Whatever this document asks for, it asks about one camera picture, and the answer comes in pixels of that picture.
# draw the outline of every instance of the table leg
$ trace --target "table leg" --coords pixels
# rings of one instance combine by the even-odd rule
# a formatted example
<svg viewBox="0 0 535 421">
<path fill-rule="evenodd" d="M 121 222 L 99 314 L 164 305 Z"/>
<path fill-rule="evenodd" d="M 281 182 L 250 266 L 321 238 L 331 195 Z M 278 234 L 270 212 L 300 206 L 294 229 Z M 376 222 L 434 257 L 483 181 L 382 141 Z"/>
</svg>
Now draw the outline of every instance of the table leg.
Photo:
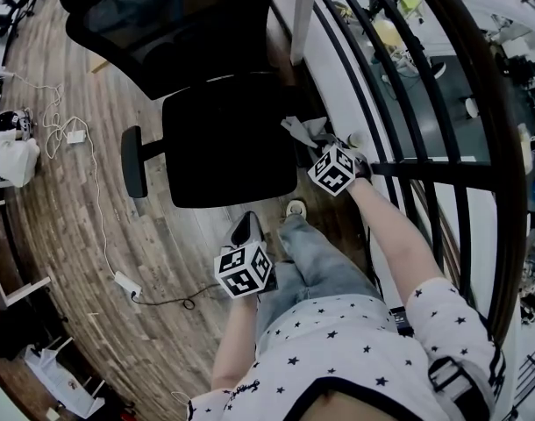
<svg viewBox="0 0 535 421">
<path fill-rule="evenodd" d="M 314 0 L 295 0 L 295 20 L 293 21 L 293 40 L 291 41 L 291 64 L 299 64 L 304 57 L 304 45 L 309 33 L 310 15 Z"/>
</svg>

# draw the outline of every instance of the shirt sleeve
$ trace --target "shirt sleeve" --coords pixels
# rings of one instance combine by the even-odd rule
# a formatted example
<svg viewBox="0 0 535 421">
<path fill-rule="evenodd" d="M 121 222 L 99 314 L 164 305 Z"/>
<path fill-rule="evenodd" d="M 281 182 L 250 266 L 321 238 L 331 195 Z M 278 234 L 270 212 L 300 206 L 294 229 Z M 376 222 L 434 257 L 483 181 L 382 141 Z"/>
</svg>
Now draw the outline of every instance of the shirt sleeve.
<svg viewBox="0 0 535 421">
<path fill-rule="evenodd" d="M 232 391 L 229 389 L 216 389 L 194 397 L 188 402 L 188 421 L 215 421 L 223 417 L 225 406 L 231 399 Z"/>
<path fill-rule="evenodd" d="M 448 361 L 462 368 L 493 413 L 501 392 L 505 360 L 501 349 L 458 290 L 445 278 L 424 282 L 406 304 L 414 336 L 430 358 L 432 372 Z"/>
</svg>

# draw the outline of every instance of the white star-print shirt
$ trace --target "white star-print shirt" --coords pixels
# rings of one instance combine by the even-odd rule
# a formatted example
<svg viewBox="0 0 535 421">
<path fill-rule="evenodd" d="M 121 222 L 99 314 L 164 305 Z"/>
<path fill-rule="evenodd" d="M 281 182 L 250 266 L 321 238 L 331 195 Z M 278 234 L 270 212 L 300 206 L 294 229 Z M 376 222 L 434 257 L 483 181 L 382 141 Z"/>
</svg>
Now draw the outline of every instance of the white star-print shirt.
<svg viewBox="0 0 535 421">
<path fill-rule="evenodd" d="M 298 419 L 328 389 L 397 419 L 465 419 L 430 374 L 445 362 L 472 378 L 480 390 L 480 401 L 475 393 L 469 398 L 474 419 L 487 419 L 503 383 L 504 360 L 480 315 L 443 278 L 416 289 L 406 313 L 414 338 L 400 336 L 387 306 L 370 296 L 302 301 L 264 332 L 256 362 L 237 387 L 193 398 L 188 420 Z"/>
</svg>

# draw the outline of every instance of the white cable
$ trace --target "white cable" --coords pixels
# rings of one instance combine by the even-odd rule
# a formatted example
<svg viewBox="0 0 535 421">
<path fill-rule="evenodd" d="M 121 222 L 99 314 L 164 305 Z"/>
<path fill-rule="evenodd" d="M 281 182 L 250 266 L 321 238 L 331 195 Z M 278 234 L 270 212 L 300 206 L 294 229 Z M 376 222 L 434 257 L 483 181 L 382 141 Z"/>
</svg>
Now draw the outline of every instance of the white cable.
<svg viewBox="0 0 535 421">
<path fill-rule="evenodd" d="M 100 213 L 100 229 L 102 231 L 102 235 L 103 235 L 103 257 L 105 258 L 106 260 L 106 264 L 108 265 L 108 269 L 110 270 L 111 272 L 111 275 L 116 276 L 115 272 L 113 271 L 113 269 L 111 268 L 111 264 L 110 264 L 110 260 L 108 259 L 108 238 L 106 237 L 106 232 L 103 228 L 103 213 L 102 213 L 102 206 L 100 205 L 100 183 L 98 182 L 98 162 L 96 161 L 96 154 L 95 154 L 95 151 L 94 151 L 94 142 L 92 141 L 92 138 L 90 137 L 90 130 L 89 130 L 89 126 L 88 124 L 76 117 L 76 116 L 73 116 L 71 118 L 69 118 L 63 125 L 61 125 L 61 114 L 59 112 L 55 112 L 52 116 L 51 116 L 51 120 L 49 121 L 49 123 L 47 123 L 46 121 L 46 118 L 47 118 L 47 113 L 49 112 L 49 110 L 51 109 L 52 106 L 55 107 L 55 109 L 59 108 L 59 105 L 61 104 L 61 101 L 64 97 L 64 91 L 62 90 L 62 87 L 63 87 L 63 84 L 59 84 L 57 87 L 53 87 L 53 86 L 36 86 L 35 84 L 31 84 L 30 82 L 28 82 L 25 78 L 22 78 L 22 76 L 20 75 L 16 75 L 14 74 L 14 76 L 16 76 L 21 82 L 23 82 L 24 84 L 27 84 L 28 86 L 30 86 L 31 88 L 34 88 L 34 89 L 38 89 L 38 90 L 45 90 L 45 89 L 50 89 L 53 91 L 53 101 L 46 107 L 46 110 L 44 111 L 43 113 L 43 117 L 41 119 L 41 124 L 44 128 L 46 129 L 51 129 L 52 131 L 50 131 L 50 133 L 47 135 L 47 139 L 46 139 L 46 147 L 45 147 L 45 151 L 46 151 L 46 155 L 49 159 L 55 159 L 55 155 L 57 154 L 57 151 L 59 151 L 59 147 L 61 146 L 61 141 L 63 140 L 63 136 L 66 137 L 66 129 L 67 129 L 67 126 L 73 122 L 73 130 L 75 128 L 75 125 L 76 125 L 76 122 L 81 122 L 84 127 L 86 128 L 86 135 L 87 137 L 89 138 L 89 142 L 90 142 L 90 148 L 91 148 L 91 155 L 92 155 L 92 160 L 94 161 L 94 181 L 96 183 L 96 189 L 97 189 L 97 193 L 96 193 L 96 206 L 98 208 L 98 212 Z M 25 111 L 27 111 L 30 115 L 30 120 L 33 120 L 33 114 L 32 114 L 32 110 L 30 108 L 26 108 Z M 55 137 L 55 141 L 57 142 L 56 146 L 53 148 L 53 151 L 50 153 L 49 152 L 49 141 L 51 140 L 52 137 Z"/>
<path fill-rule="evenodd" d="M 181 405 L 188 405 L 188 402 L 191 400 L 191 397 L 189 397 L 188 395 L 186 395 L 184 392 L 182 391 L 170 391 L 170 395 L 172 395 L 172 397 L 178 402 L 180 403 Z M 182 399 L 180 399 L 177 395 L 184 395 L 188 398 L 187 401 L 183 401 Z"/>
</svg>

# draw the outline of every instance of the sneaker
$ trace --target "sneaker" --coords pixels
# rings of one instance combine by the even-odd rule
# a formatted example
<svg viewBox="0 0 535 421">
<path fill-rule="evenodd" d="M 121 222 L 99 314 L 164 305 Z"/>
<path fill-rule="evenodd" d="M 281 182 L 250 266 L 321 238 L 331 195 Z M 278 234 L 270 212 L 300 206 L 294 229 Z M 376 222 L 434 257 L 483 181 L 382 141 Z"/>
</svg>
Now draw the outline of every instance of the sneaker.
<svg viewBox="0 0 535 421">
<path fill-rule="evenodd" d="M 300 200 L 291 200 L 287 204 L 286 216 L 300 215 L 306 220 L 306 206 Z"/>
</svg>

